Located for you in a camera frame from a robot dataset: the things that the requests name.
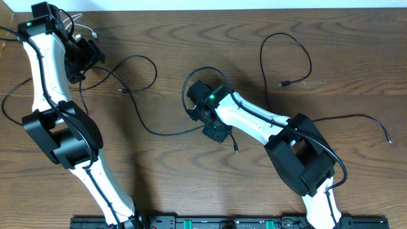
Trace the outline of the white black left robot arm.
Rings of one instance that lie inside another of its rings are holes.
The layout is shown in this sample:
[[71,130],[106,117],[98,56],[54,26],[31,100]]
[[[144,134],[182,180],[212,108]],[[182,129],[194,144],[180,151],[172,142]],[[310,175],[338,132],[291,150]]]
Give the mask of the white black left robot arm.
[[82,82],[84,72],[104,62],[105,55],[91,39],[74,38],[60,8],[42,2],[31,9],[33,19],[18,25],[34,85],[32,114],[22,118],[23,128],[51,162],[87,187],[104,213],[106,228],[149,228],[149,219],[108,167],[97,124],[71,97],[69,85]]

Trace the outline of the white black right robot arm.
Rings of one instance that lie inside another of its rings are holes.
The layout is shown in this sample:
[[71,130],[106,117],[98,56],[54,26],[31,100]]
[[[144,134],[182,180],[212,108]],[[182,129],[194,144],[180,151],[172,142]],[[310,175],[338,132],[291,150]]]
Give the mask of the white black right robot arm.
[[225,85],[213,89],[200,80],[189,87],[187,97],[195,105],[187,113],[204,124],[208,138],[222,143],[237,128],[264,146],[281,180],[302,197],[309,225],[341,228],[333,196],[334,166],[340,159],[309,117],[273,114]]

